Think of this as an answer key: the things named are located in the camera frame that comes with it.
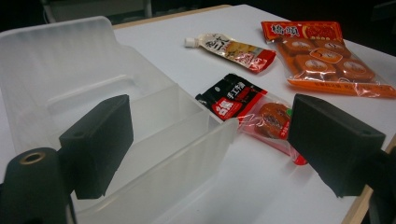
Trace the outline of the beige spout pouch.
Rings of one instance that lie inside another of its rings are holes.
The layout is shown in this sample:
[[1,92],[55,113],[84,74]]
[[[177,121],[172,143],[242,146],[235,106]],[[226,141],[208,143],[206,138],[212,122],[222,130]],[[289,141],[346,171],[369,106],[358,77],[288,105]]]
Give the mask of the beige spout pouch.
[[273,50],[239,42],[224,34],[202,34],[198,37],[186,37],[184,46],[186,48],[203,48],[226,60],[237,63],[255,74],[265,70],[276,57]]

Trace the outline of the orange packet of cubes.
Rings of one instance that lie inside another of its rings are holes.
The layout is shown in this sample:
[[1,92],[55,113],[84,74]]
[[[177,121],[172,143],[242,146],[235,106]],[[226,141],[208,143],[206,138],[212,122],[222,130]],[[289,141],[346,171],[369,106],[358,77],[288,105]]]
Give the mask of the orange packet of cubes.
[[266,42],[276,47],[289,84],[312,91],[396,99],[385,82],[346,46],[336,21],[263,21]]

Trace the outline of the black and red seasoning packet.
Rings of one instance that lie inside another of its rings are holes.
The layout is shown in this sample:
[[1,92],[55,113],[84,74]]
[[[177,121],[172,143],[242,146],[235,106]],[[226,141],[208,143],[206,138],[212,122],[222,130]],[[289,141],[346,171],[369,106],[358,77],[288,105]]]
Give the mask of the black and red seasoning packet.
[[281,151],[296,165],[307,160],[287,141],[291,105],[246,79],[228,74],[195,99],[219,119],[238,119],[238,131]]

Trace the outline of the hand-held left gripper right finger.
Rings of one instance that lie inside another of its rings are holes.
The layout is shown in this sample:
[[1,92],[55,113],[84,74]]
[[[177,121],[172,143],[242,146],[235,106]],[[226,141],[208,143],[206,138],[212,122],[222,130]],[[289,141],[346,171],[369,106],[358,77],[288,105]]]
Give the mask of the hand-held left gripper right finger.
[[387,190],[386,136],[319,98],[294,96],[288,141],[338,197]]

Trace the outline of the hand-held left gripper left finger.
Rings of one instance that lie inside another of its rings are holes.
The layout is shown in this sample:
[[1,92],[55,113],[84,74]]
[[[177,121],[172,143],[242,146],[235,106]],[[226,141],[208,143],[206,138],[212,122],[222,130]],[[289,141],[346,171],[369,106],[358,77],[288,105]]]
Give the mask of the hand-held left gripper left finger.
[[104,196],[133,141],[128,95],[95,106],[60,136],[67,191],[80,200]]

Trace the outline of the translucent plastic storage box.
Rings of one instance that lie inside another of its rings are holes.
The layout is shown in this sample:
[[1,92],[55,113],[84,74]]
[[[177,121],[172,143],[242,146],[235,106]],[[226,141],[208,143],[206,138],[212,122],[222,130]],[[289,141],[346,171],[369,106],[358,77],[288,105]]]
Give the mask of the translucent plastic storage box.
[[[152,224],[218,170],[238,123],[221,121],[93,17],[0,33],[0,91],[16,156],[0,224]],[[106,194],[69,193],[60,136],[126,94],[134,141]]]

